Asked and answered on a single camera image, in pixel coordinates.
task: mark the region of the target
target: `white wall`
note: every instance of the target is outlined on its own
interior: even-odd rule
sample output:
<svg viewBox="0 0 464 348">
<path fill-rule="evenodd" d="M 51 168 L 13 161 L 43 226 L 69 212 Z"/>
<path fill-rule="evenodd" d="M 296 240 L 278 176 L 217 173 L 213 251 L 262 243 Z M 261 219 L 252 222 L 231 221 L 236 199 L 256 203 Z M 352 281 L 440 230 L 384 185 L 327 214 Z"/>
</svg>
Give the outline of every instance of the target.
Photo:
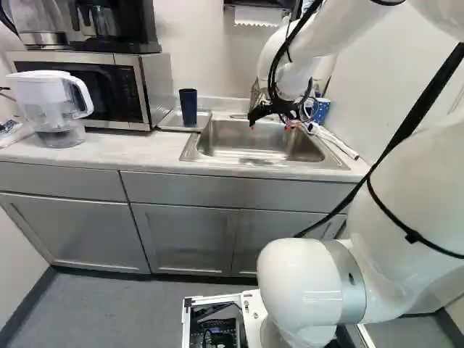
<svg viewBox="0 0 464 348">
<path fill-rule="evenodd" d="M 2 53 L 22 49 L 22 44 L 1 24 L 0 47 L 0 86 L 4 86 L 9 70 Z M 0 97 L 0 120 L 9 117 L 3 99 Z M 47 268 L 47 262 L 0 208 L 0 329 Z"/>
<path fill-rule="evenodd" d="M 233 25 L 222 0 L 154 0 L 157 33 L 171 53 L 174 90 L 249 98 L 258 56 L 274 28 Z"/>
<path fill-rule="evenodd" d="M 339 55 L 327 91 L 333 100 L 327 127 L 374 163 L 456 43 L 409 4 L 395 7 Z M 463 84 L 461 66 L 424 125 L 445 117 Z"/>
</svg>

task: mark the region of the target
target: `cabinet door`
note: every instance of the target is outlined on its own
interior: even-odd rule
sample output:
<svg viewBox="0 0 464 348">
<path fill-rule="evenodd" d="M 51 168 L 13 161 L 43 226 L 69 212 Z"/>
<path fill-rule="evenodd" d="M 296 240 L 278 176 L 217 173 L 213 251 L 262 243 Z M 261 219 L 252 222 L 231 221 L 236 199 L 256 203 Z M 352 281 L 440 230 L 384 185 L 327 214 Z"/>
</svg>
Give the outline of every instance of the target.
<svg viewBox="0 0 464 348">
<path fill-rule="evenodd" d="M 132 209 L 154 272 L 229 275 L 235 211 L 157 204 Z"/>
<path fill-rule="evenodd" d="M 0 203 L 54 265 L 149 273 L 127 204 L 0 194 Z"/>
<path fill-rule="evenodd" d="M 257 258 L 266 244 L 292 237 L 324 216 L 308 212 L 242 210 L 237 226 L 232 275 L 256 276 Z M 333 238 L 343 221 L 344 215 L 336 216 L 329 223 L 309 232 L 306 238 L 322 239 L 325 235 Z"/>
</svg>

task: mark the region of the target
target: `stainless steel sink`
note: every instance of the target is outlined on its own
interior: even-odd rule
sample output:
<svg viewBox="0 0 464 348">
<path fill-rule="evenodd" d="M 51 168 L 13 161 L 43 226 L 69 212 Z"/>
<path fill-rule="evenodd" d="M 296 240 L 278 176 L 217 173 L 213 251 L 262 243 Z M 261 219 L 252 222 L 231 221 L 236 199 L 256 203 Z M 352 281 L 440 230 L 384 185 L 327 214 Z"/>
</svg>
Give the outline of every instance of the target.
<svg viewBox="0 0 464 348">
<path fill-rule="evenodd" d="M 302 129 L 285 131 L 273 120 L 258 122 L 235 115 L 214 117 L 200 135 L 192 134 L 181 160 L 217 164 L 348 169 L 331 150 Z"/>
</svg>

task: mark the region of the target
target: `dark blue tumbler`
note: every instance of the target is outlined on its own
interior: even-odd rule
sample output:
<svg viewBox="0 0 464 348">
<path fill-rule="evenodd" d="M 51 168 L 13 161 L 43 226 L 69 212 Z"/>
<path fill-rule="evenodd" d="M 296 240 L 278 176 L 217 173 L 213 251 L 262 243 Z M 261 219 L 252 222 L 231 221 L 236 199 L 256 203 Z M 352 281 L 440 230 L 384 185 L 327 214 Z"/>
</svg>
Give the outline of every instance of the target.
<svg viewBox="0 0 464 348">
<path fill-rule="evenodd" d="M 194 127 L 196 125 L 196 89 L 179 89 L 181 99 L 183 125 Z"/>
</svg>

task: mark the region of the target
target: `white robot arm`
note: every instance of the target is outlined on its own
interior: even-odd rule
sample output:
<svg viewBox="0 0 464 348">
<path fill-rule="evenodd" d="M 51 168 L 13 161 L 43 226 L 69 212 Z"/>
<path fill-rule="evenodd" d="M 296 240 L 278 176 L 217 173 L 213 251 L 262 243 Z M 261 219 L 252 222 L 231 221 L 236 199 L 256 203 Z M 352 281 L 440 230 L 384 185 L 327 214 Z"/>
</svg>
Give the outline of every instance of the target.
<svg viewBox="0 0 464 348">
<path fill-rule="evenodd" d="M 436 26 L 464 41 L 464 2 L 410 2 Z M 290 46 L 293 63 L 280 65 L 276 81 L 281 97 L 293 100 L 300 96 L 314 59 L 343 49 L 394 10 L 393 4 L 326 0 Z M 272 55 L 284 39 L 285 29 L 280 29 L 264 48 L 258 64 L 262 87 L 267 83 Z M 333 337 L 336 325 L 397 318 L 408 312 L 434 281 L 464 266 L 464 164 L 459 160 L 463 147 L 464 121 L 416 133 L 385 157 L 368 185 L 358 192 L 347 219 L 350 239 L 281 239 L 268 244 L 257 265 L 260 293 L 268 311 L 262 333 L 277 328 L 293 347 L 323 347 Z M 374 197 L 446 252 L 407 241 L 405 231 L 381 210 Z M 456 289 L 456 297 L 463 291 Z"/>
</svg>

